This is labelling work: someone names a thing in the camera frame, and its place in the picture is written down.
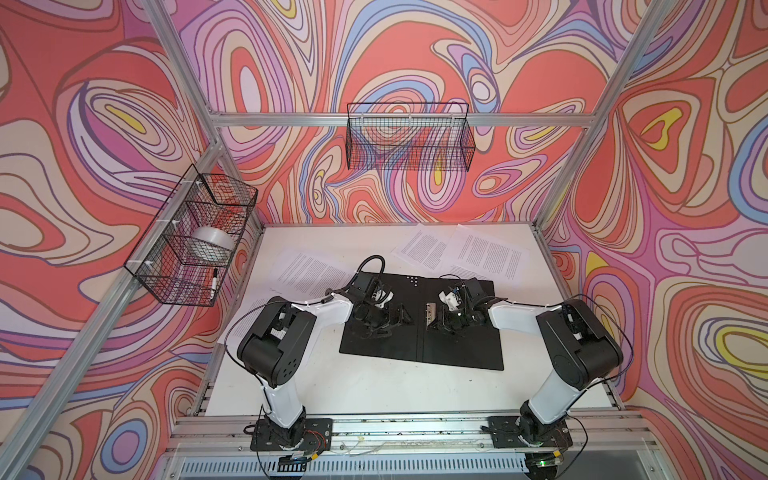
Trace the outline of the orange and black folder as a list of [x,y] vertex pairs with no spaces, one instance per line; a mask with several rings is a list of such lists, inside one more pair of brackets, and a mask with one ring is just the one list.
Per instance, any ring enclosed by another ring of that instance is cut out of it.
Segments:
[[499,329],[492,325],[488,315],[489,305],[495,298],[492,281],[479,280],[489,297],[482,303],[471,303],[474,309],[485,315],[485,325],[463,330],[440,330],[436,320],[430,328],[426,327],[426,304],[435,303],[438,312],[441,306],[438,294],[443,290],[462,289],[466,279],[384,273],[380,280],[384,288],[394,292],[392,304],[404,305],[414,324],[394,328],[387,338],[361,339],[362,326],[347,322],[340,353],[492,371],[504,369]]

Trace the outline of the printed paper sheet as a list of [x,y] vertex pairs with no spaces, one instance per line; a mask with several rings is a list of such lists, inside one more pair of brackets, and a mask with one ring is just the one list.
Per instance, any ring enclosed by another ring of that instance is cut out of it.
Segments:
[[406,227],[392,253],[430,275],[442,274],[446,267],[444,257],[455,230],[455,225],[418,224]]
[[443,260],[450,273],[461,278],[477,277],[515,283],[530,258],[530,252],[477,229],[457,226]]
[[267,294],[253,298],[250,303],[243,301],[219,337],[218,343],[234,350],[269,300],[270,295]]
[[277,256],[265,285],[288,299],[308,301],[345,286],[353,272],[352,267],[320,254],[286,249]]

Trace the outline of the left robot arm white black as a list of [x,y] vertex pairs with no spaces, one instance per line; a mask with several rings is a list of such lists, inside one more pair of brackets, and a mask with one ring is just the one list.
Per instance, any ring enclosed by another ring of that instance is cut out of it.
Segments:
[[308,302],[281,296],[254,308],[256,315],[236,350],[241,367],[261,384],[265,396],[264,427],[283,449],[298,446],[307,435],[306,408],[293,377],[326,327],[350,322],[362,326],[364,339],[387,338],[392,330],[414,323],[404,306],[392,304],[394,293],[376,287],[372,294],[329,290]]

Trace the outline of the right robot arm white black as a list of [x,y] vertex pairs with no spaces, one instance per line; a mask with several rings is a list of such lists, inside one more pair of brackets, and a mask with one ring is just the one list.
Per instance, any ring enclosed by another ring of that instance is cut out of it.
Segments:
[[540,337],[551,371],[520,407],[509,430],[518,441],[539,447],[552,439],[570,408],[592,386],[618,369],[624,354],[614,337],[582,300],[534,305],[481,294],[477,286],[456,286],[438,294],[434,323],[448,332],[489,323]]

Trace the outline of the metal folder clip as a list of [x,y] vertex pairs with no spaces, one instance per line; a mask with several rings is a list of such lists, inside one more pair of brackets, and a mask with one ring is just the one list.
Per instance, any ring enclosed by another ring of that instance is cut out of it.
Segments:
[[433,322],[437,318],[437,306],[435,303],[427,303],[425,308],[425,322],[426,327],[430,328]]

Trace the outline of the black marker in basket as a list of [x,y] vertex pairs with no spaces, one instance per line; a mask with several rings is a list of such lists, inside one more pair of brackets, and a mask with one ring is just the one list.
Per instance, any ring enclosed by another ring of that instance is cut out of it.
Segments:
[[217,291],[217,287],[218,287],[218,283],[219,283],[218,282],[218,276],[219,276],[218,268],[214,268],[213,273],[212,273],[212,277],[211,277],[211,287],[210,287],[211,298],[215,297],[215,295],[216,295],[216,291]]

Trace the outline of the green circuit board left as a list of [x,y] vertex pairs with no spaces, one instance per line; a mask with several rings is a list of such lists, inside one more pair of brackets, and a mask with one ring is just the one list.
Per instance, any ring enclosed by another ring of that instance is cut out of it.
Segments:
[[278,470],[279,471],[305,470],[306,465],[316,460],[317,458],[318,458],[317,455],[299,456],[299,457],[286,455],[278,459]]

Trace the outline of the green circuit board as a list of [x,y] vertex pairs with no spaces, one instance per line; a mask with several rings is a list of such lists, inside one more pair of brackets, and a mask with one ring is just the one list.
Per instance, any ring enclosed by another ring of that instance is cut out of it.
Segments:
[[318,458],[317,455],[299,456],[299,457],[286,455],[278,459],[278,470],[279,471],[305,470],[306,465],[316,460],[317,458]]
[[559,452],[531,453],[525,457],[528,468],[556,468],[563,463]]

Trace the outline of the green circuit board right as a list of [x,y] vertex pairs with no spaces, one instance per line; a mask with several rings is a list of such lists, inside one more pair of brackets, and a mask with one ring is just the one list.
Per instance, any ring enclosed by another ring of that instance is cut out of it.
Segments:
[[556,468],[563,463],[559,452],[531,453],[525,457],[528,468]]

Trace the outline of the white tape roll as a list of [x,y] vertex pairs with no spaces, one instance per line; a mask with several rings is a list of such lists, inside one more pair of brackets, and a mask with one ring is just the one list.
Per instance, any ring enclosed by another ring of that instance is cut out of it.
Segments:
[[192,233],[188,246],[197,260],[211,265],[223,265],[230,259],[235,241],[222,229],[201,226]]

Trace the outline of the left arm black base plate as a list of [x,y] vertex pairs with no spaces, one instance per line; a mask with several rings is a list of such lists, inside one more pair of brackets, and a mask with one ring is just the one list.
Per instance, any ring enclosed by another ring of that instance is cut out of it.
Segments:
[[251,437],[251,451],[322,453],[332,445],[333,420],[299,419],[292,427],[282,428],[269,418],[261,418],[244,427],[243,433]]

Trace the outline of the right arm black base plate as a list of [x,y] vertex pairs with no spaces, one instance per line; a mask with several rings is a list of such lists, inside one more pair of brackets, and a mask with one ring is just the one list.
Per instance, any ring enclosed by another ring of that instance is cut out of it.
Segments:
[[567,450],[573,446],[564,419],[552,424],[541,424],[535,416],[490,416],[480,429],[491,437],[494,448]]

